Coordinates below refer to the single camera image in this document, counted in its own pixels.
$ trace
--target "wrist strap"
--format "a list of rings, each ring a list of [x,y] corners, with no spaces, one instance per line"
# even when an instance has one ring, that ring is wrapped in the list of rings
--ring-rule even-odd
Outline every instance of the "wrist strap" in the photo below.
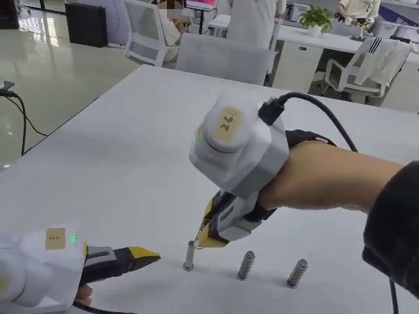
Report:
[[[288,147],[290,149],[293,148],[295,145],[298,145],[305,141],[319,141],[319,142],[324,142],[326,144],[336,146],[327,137],[324,137],[320,134],[316,134],[310,131],[302,131],[302,130],[285,131],[285,135],[287,136]]]
[[[285,131],[285,135],[287,136],[289,149],[305,141],[319,141],[319,142],[324,142],[329,145],[336,146],[327,137],[324,137],[320,134],[316,134],[310,131],[303,131],[303,130]],[[246,214],[244,218],[250,222],[260,222],[262,220],[268,219],[274,213],[274,211],[276,211],[276,208],[271,211],[267,211],[266,209],[259,206],[258,203],[256,203],[255,208],[250,213]]]

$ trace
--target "metal pin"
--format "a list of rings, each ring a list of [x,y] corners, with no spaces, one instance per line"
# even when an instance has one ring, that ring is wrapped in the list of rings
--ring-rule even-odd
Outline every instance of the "metal pin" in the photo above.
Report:
[[[295,289],[308,268],[308,262],[306,260],[299,260],[295,265],[293,272],[287,280],[289,288]]]
[[[191,271],[194,269],[194,254],[195,254],[195,242],[188,242],[188,251],[186,252],[186,260],[183,263],[183,269],[186,271]]]
[[[242,261],[242,265],[238,270],[237,278],[239,278],[240,280],[246,280],[254,261],[255,253],[253,253],[253,251],[246,252]]]

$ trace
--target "dark sleeve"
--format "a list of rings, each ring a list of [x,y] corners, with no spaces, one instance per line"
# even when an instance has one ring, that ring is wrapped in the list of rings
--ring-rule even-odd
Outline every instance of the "dark sleeve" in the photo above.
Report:
[[[405,166],[381,191],[364,242],[364,261],[419,298],[419,162]]]

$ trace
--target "number label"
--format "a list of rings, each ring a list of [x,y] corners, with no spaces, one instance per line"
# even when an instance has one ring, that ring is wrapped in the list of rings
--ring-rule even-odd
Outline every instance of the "number label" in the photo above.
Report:
[[[225,107],[215,125],[215,137],[222,141],[230,142],[241,121],[242,113],[239,110],[233,107]]]
[[[46,231],[45,249],[47,251],[65,249],[65,228],[49,228]]]

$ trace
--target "potted plant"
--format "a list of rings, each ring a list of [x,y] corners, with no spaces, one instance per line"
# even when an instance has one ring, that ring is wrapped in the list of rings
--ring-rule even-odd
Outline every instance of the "potted plant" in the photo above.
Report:
[[[327,9],[310,5],[310,8],[301,13],[300,23],[308,28],[308,34],[319,37],[321,33],[329,31],[332,25],[332,13]]]

